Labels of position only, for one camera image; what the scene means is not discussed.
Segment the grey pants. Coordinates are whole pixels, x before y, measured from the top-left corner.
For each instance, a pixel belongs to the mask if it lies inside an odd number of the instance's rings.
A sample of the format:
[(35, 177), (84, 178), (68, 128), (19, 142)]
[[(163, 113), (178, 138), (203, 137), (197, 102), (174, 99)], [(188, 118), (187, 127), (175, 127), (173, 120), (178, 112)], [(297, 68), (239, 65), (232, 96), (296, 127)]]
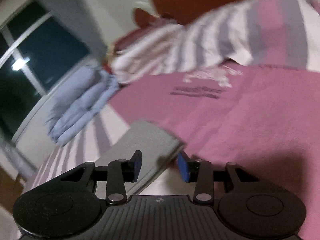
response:
[(139, 194), (167, 169), (169, 163), (184, 149), (185, 143), (173, 133), (143, 120), (130, 129), (96, 162), (106, 166), (118, 159), (129, 160), (136, 150), (142, 152), (142, 167), (135, 183), (125, 183), (127, 195)]

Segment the brown wooden door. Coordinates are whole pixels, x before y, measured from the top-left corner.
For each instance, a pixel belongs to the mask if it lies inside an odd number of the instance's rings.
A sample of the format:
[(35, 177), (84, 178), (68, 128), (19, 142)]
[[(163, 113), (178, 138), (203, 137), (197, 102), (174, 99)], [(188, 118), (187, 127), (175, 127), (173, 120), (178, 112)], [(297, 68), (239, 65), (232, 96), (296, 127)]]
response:
[(10, 214), (17, 198), (21, 195), (25, 187), (25, 179), (18, 174), (16, 179), (11, 176), (1, 167), (0, 169), (0, 202)]

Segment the striped pink grey bedsheet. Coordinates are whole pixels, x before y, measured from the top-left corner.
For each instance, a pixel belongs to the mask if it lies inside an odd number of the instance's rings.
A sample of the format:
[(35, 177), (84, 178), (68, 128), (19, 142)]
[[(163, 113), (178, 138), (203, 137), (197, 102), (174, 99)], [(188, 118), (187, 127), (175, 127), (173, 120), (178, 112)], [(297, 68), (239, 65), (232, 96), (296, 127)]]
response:
[(179, 137), (191, 157), (238, 163), (298, 195), (306, 205), (299, 235), (319, 239), (318, 73), (229, 63), (206, 74), (146, 75), (56, 147), (27, 189), (98, 160), (140, 119)]

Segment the folded light blue duvet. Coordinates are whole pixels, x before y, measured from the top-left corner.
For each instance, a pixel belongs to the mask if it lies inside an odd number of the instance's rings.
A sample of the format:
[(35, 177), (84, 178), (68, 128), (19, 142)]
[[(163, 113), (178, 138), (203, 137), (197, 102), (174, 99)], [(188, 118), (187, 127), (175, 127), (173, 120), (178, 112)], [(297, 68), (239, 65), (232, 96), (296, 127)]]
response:
[(79, 68), (59, 88), (48, 114), (48, 136), (59, 146), (74, 138), (119, 90), (113, 74), (102, 68)]

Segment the striped pillow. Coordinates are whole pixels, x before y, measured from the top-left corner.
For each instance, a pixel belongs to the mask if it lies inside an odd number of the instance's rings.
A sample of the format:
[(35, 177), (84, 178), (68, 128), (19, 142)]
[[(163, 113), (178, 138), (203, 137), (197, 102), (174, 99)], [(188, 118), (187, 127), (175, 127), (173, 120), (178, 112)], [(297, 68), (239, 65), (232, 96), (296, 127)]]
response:
[(157, 18), (151, 31), (113, 58), (120, 83), (145, 74), (211, 72), (232, 60), (319, 71), (319, 2), (243, 0), (204, 13), (188, 25)]

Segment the right grey curtain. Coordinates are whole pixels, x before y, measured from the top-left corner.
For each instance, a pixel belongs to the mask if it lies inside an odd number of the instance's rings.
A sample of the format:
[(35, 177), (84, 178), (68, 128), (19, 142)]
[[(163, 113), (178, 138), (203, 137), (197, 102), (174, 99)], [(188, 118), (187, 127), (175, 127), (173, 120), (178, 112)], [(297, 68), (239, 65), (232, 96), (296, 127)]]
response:
[(98, 26), (84, 0), (39, 0), (39, 2), (77, 39), (91, 54), (102, 60), (107, 51)]

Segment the aluminium frame window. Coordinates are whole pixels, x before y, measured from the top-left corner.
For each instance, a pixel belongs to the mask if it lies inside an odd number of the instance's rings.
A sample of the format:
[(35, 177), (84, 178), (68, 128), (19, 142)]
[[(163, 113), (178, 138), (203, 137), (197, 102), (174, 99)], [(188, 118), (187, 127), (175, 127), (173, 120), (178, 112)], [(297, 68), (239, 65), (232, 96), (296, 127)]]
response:
[(37, 0), (1, 25), (1, 130), (12, 139), (27, 115), (77, 63), (87, 46)]

